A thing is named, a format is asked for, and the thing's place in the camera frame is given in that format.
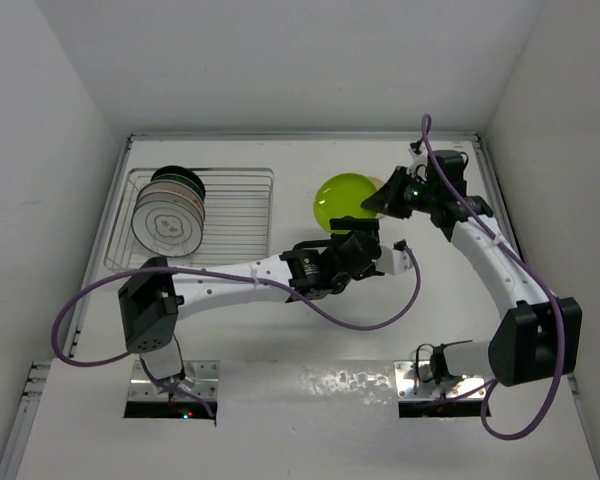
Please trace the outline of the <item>beige round plate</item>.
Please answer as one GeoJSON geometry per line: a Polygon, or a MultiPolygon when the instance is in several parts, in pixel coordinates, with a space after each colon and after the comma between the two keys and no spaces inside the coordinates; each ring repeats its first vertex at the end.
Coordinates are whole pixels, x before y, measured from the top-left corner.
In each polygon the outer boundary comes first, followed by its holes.
{"type": "MultiPolygon", "coordinates": [[[[376,193],[378,193],[385,184],[385,182],[383,180],[378,179],[376,177],[367,176],[367,179],[373,184],[376,193]]],[[[382,219],[383,217],[384,217],[384,214],[382,214],[382,213],[375,214],[375,218],[378,220],[382,219]]]]}

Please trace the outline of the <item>lime green plate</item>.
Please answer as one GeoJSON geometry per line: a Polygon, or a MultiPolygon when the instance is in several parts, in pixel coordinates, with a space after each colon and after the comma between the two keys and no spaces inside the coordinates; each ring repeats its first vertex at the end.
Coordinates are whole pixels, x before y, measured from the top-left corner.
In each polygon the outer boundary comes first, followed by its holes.
{"type": "Polygon", "coordinates": [[[378,191],[373,181],[358,173],[342,173],[327,180],[317,191],[313,201],[313,214],[318,225],[328,233],[332,219],[353,217],[374,219],[376,213],[361,204],[378,191]]]}

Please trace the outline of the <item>white plate red characters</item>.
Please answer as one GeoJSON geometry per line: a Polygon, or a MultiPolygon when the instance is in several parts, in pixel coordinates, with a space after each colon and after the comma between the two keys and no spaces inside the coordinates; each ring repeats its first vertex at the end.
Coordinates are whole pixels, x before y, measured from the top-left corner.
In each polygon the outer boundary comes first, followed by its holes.
{"type": "Polygon", "coordinates": [[[176,184],[147,185],[139,192],[137,202],[141,203],[145,199],[154,199],[158,195],[165,200],[175,200],[176,198],[182,201],[186,200],[202,217],[206,216],[203,198],[196,191],[176,184]]]}

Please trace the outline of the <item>white plate teal cloud design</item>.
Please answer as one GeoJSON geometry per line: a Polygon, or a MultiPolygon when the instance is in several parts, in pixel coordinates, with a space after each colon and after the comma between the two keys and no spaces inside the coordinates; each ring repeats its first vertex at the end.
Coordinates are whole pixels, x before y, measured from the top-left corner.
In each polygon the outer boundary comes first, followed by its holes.
{"type": "Polygon", "coordinates": [[[202,244],[203,219],[195,207],[170,201],[148,201],[135,207],[131,228],[147,250],[165,257],[193,254],[202,244]]]}

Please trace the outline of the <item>teal blue patterned plate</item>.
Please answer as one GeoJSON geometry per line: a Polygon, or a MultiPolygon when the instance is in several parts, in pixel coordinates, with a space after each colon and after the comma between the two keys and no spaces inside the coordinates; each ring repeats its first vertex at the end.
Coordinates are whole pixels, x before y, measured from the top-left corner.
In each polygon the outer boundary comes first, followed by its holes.
{"type": "Polygon", "coordinates": [[[192,175],[181,175],[178,173],[162,173],[158,175],[155,173],[151,177],[151,181],[172,181],[183,186],[186,186],[192,191],[195,191],[201,198],[206,197],[206,188],[203,182],[195,174],[192,175]]]}

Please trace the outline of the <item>white plate orange sunburst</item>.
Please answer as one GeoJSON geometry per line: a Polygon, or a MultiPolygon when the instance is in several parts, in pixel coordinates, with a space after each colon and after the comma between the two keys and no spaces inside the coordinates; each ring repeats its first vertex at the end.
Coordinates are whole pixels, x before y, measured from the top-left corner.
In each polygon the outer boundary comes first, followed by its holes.
{"type": "Polygon", "coordinates": [[[204,198],[201,198],[195,191],[172,181],[150,182],[140,191],[139,195],[145,196],[156,192],[176,194],[189,199],[195,198],[200,202],[204,200],[204,198]]]}

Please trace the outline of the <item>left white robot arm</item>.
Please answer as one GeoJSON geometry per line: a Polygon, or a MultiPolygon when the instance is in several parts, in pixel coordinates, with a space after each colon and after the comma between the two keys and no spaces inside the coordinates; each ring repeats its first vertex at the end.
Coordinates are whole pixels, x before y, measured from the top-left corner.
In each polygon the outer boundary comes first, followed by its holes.
{"type": "Polygon", "coordinates": [[[158,380],[181,377],[184,362],[176,323],[195,314],[252,302],[317,301],[342,293],[353,280],[378,275],[379,222],[343,217],[326,240],[249,263],[187,273],[153,257],[118,290],[126,350],[158,380]]]}

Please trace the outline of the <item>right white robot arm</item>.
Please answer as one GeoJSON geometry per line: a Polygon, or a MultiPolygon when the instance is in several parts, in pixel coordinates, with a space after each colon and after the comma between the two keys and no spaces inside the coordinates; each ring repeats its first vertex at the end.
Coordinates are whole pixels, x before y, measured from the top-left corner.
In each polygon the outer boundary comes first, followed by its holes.
{"type": "Polygon", "coordinates": [[[501,317],[489,341],[460,341],[434,347],[430,380],[437,384],[463,375],[494,378],[515,386],[565,375],[576,367],[582,309],[572,298],[555,302],[518,264],[502,237],[493,210],[480,196],[467,194],[461,153],[439,150],[434,159],[398,167],[389,180],[363,200],[362,208],[407,219],[429,215],[445,238],[469,261],[501,317]]]}

